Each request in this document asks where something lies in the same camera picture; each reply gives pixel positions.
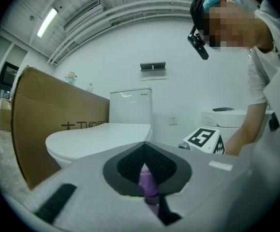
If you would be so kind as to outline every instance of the toilet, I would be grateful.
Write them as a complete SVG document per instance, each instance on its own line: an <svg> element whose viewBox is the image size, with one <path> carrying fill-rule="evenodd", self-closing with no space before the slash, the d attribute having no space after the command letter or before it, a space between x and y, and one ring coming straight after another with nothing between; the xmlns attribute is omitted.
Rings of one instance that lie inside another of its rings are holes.
<svg viewBox="0 0 280 232"><path fill-rule="evenodd" d="M274 111L266 110L264 121L256 141L261 138L264 133L270 133L269 120L272 118ZM208 129L219 129L221 138L226 143L231 136L243 124L247 110L228 110L214 112L213 110L203 111L201 118L201 126Z"/></svg>
<svg viewBox="0 0 280 232"><path fill-rule="evenodd" d="M109 123L59 131L45 144L59 166L66 168L79 158L144 141L153 141L151 87L112 91Z"/></svg>

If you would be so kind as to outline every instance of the cardboard box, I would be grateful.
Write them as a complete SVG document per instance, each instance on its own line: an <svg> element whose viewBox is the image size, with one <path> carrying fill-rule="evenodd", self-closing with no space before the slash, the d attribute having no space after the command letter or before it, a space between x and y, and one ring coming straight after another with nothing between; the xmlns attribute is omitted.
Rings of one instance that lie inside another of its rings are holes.
<svg viewBox="0 0 280 232"><path fill-rule="evenodd" d="M98 126L108 122L108 116L108 99L27 67L15 88L11 127L17 162L29 188L60 169L45 146L49 135Z"/></svg>
<svg viewBox="0 0 280 232"><path fill-rule="evenodd" d="M11 102L5 98L0 100L0 130L11 131Z"/></svg>

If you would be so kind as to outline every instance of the ceiling light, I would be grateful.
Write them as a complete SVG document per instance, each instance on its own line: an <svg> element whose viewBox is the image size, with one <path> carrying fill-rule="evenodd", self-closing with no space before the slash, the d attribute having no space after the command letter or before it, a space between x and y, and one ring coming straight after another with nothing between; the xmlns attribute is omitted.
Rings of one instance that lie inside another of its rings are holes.
<svg viewBox="0 0 280 232"><path fill-rule="evenodd" d="M54 19L55 15L58 13L56 9L52 9L47 17L45 18L44 22L42 23L37 35L41 38L47 29L48 25L51 23L51 21Z"/></svg>

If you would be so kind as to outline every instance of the toilet seat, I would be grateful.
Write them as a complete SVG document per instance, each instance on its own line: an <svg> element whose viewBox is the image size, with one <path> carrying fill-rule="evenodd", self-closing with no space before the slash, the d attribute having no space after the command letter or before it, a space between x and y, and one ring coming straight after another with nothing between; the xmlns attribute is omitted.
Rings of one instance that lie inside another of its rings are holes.
<svg viewBox="0 0 280 232"><path fill-rule="evenodd" d="M106 123L92 128L64 130L48 136L48 153L60 161L76 159L122 145L149 141L151 125Z"/></svg>

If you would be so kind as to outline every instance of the wall-mounted device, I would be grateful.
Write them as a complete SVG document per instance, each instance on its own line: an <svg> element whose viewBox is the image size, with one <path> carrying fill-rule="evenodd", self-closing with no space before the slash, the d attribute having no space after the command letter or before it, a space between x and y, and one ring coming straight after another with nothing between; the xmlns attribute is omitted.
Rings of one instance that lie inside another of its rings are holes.
<svg viewBox="0 0 280 232"><path fill-rule="evenodd" d="M207 53L206 49L204 48L205 42L202 40L199 33L194 34L195 31L196 31L196 27L193 26L192 31L188 35L187 39L190 42L190 44L192 44L192 46L197 50L197 52L199 53L201 58L203 60L207 60L208 53Z"/></svg>
<svg viewBox="0 0 280 232"><path fill-rule="evenodd" d="M157 62L157 63L142 63L140 64L141 71L163 71L165 70L165 62Z"/></svg>

